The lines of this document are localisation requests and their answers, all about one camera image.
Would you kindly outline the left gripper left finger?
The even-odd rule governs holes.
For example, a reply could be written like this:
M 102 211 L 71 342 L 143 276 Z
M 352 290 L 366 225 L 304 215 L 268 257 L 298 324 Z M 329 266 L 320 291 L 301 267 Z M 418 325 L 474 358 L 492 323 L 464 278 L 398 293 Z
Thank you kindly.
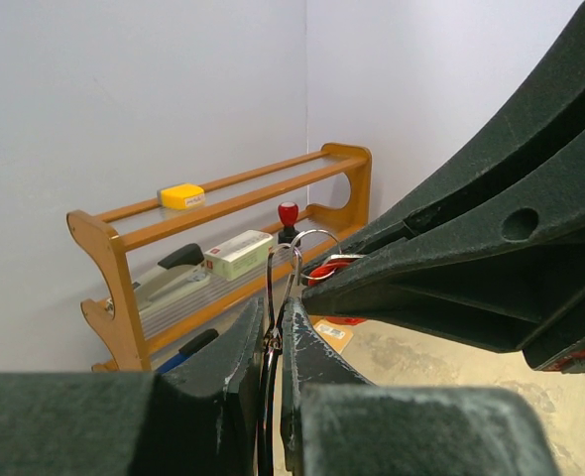
M 0 373 L 0 475 L 250 475 L 264 303 L 169 372 Z

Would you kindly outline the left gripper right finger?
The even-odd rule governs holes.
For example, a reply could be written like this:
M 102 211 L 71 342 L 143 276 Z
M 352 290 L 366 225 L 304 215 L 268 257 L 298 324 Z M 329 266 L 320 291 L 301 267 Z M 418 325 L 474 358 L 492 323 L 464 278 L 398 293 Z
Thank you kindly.
M 384 387 L 283 314 L 281 438 L 294 475 L 556 475 L 531 406 L 506 389 Z

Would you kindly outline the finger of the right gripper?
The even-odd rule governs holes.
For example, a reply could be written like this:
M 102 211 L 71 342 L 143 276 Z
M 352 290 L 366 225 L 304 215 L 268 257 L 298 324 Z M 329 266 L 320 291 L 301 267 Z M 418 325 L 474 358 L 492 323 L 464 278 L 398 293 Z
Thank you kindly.
M 309 313 L 379 320 L 585 372 L 585 130 L 473 210 L 304 291 Z
M 482 129 L 342 247 L 369 254 L 452 221 L 533 172 L 584 129 L 585 2 Z

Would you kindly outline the red tag key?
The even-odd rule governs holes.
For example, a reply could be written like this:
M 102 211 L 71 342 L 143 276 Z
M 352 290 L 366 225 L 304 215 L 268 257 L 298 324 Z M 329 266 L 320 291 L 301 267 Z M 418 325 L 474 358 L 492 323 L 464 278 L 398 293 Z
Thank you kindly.
M 360 254 L 333 254 L 326 258 L 323 263 L 312 270 L 305 279 L 309 287 L 317 286 L 318 284 L 328 280 L 330 277 L 338 273 L 340 270 L 348 267 L 353 262 L 362 258 Z M 324 319 L 333 324 L 344 326 L 356 326 L 366 321 L 361 317 L 338 317 L 325 316 Z

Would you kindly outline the large silver keyring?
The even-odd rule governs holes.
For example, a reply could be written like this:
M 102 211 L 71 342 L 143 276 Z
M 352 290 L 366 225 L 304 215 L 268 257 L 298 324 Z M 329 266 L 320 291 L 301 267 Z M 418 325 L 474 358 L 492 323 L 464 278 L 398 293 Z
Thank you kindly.
M 292 271 L 287 280 L 282 305 L 275 312 L 273 300 L 275 256 L 280 251 L 287 251 L 292 255 Z M 268 327 L 263 338 L 263 363 L 259 389 L 259 413 L 257 420 L 257 474 L 273 475 L 273 401 L 275 379 L 278 360 L 283 351 L 283 318 L 286 303 L 289 300 L 293 284 L 300 282 L 300 266 L 302 253 L 295 245 L 284 243 L 277 245 L 269 252 L 266 269 L 265 307 L 268 317 Z

